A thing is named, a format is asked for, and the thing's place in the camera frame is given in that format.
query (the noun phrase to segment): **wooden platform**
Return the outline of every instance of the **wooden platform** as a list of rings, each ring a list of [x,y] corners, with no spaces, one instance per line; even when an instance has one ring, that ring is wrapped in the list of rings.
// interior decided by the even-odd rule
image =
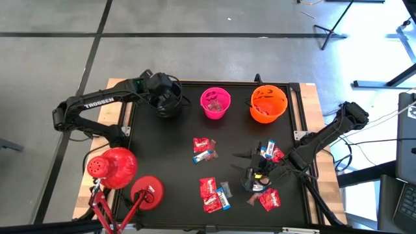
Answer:
[[[123,79],[109,79],[107,88],[113,87],[116,83],[123,81]],[[302,94],[302,103],[304,105],[304,112],[308,131],[319,131],[324,127],[324,118],[322,117],[322,111],[320,109],[320,103],[318,99],[317,88],[315,84],[302,83],[300,84],[300,90]],[[294,106],[294,113],[296,118],[297,128],[300,129],[300,117],[297,107],[296,95],[292,92],[292,100]],[[105,125],[117,124],[120,116],[121,103],[111,103],[101,107],[98,122]],[[124,123],[130,116],[130,105],[127,106]],[[97,148],[108,143],[105,138],[99,137],[92,141],[91,149]],[[101,155],[109,147],[104,147],[90,154],[88,161],[93,157]],[[319,179],[318,187],[321,196],[324,198],[328,207],[335,213],[337,218],[346,224],[345,212],[343,209],[343,203],[341,194],[339,192],[337,176],[332,163],[331,155],[321,151],[317,155]],[[88,173],[85,173],[81,182],[81,187],[78,193],[77,203],[73,212],[73,217],[77,218],[83,215],[88,210],[88,200],[90,198],[90,187],[93,186],[92,178]],[[114,191],[111,191],[108,202],[111,207],[114,197]],[[315,203],[312,196],[309,194],[309,206],[311,208],[311,217],[314,224],[317,224],[317,214],[315,209]]]

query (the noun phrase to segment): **concrete floor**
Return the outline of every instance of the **concrete floor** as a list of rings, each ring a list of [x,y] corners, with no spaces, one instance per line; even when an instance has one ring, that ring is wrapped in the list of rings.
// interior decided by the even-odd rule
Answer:
[[[313,24],[331,27],[346,6],[295,2],[119,0],[112,4],[104,31],[313,33]],[[0,32],[94,33],[105,3],[3,0]],[[260,73],[265,81],[316,83],[323,113],[349,100],[371,110],[376,119],[396,108],[397,92],[352,90],[350,83],[356,79],[388,81],[411,66],[400,41],[383,36],[395,33],[407,18],[401,1],[354,4],[337,28],[351,37],[332,40],[325,51],[319,49],[323,40],[316,39],[103,38],[85,92],[105,88],[109,77],[136,77],[148,68],[199,80],[252,81]],[[93,38],[0,37],[0,137],[25,146],[21,153],[0,150],[0,226],[31,221],[59,137],[52,126],[51,110],[76,92],[92,42]],[[96,119],[98,110],[83,116]],[[375,134],[388,138],[393,133],[372,133],[366,139]],[[73,138],[83,135],[73,133]],[[72,217],[81,161],[89,148],[90,142],[70,142],[46,222]],[[382,163],[394,154],[394,147],[386,150],[392,151],[382,156],[370,148],[366,152]],[[357,156],[354,166],[370,164]]]

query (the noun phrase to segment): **black tray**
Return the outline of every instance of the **black tray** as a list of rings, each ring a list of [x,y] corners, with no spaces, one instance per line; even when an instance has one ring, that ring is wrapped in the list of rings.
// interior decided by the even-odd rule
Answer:
[[[145,105],[137,105],[133,110],[129,149],[138,159],[138,173],[133,182],[144,175],[153,175],[165,187],[162,203],[152,211],[143,212],[138,218],[140,224],[144,228],[203,229],[212,225],[220,230],[258,231],[306,227],[310,223],[309,204],[306,190],[296,176],[286,175],[272,185],[279,192],[281,207],[266,212],[258,201],[254,206],[246,202],[252,193],[243,189],[239,172],[230,167],[230,164],[247,167],[248,159],[234,157],[232,153],[254,148],[259,141],[267,144],[268,139],[273,139],[285,153],[294,148],[296,125],[289,84],[270,84],[286,93],[289,106],[268,125],[253,120],[244,102],[258,87],[256,83],[186,81],[182,85],[192,105],[184,107],[180,117],[158,118]],[[231,94],[231,106],[220,120],[208,119],[200,107],[202,92],[212,86],[222,87]],[[194,137],[215,139],[219,158],[194,164]],[[211,214],[203,211],[199,179],[205,177],[215,177],[217,187],[220,182],[229,182],[233,194],[229,210]],[[116,193],[113,210],[118,221],[128,212],[120,196],[130,199],[132,184]]]

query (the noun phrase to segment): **red lamp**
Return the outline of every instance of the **red lamp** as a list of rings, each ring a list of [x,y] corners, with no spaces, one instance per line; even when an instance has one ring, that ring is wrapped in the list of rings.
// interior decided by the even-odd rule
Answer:
[[[116,224],[116,222],[112,217],[112,212],[99,184],[109,189],[121,189],[128,185],[137,172],[136,157],[128,149],[112,148],[102,155],[91,159],[86,169],[92,177],[98,178],[99,181],[92,190],[89,205],[94,210],[98,220],[103,224],[103,227],[110,234],[121,233],[135,215],[137,209],[154,209],[162,201],[164,194],[162,182],[150,175],[139,178],[131,189],[131,199],[134,205],[121,225],[115,225],[113,230],[110,224]],[[99,204],[103,207],[110,223],[107,222],[104,214],[100,211]]]

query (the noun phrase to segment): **pink bucket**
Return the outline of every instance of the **pink bucket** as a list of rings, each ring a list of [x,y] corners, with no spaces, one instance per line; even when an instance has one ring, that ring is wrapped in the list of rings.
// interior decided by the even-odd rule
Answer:
[[[208,106],[212,104],[215,100],[222,106],[222,110],[219,112],[213,112],[208,109]],[[207,117],[212,120],[221,119],[221,117],[223,117],[223,115],[226,113],[230,104],[231,96],[223,88],[208,88],[201,95],[201,106],[205,111]]]

